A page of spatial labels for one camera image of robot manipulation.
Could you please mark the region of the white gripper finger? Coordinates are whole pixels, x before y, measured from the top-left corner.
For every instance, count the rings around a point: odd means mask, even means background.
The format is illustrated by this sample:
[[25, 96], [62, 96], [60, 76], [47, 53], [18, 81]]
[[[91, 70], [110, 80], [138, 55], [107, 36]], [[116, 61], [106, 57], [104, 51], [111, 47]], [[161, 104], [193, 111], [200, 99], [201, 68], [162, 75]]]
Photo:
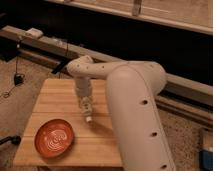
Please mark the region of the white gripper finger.
[[81, 113], [84, 113], [84, 104], [82, 99], [78, 100], [79, 108], [81, 109]]
[[93, 111], [93, 97], [89, 97], [89, 108], [91, 111]]

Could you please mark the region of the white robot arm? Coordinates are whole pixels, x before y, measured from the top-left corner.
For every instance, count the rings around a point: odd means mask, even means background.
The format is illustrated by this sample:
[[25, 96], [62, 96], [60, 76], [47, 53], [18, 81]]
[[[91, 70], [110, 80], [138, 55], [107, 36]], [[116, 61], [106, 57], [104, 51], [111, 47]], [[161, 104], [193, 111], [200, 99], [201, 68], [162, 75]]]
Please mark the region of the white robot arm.
[[95, 63], [85, 55], [69, 62], [67, 71], [79, 99], [92, 94], [92, 78], [106, 81], [108, 111], [125, 171], [176, 171], [155, 103], [167, 83], [160, 64]]

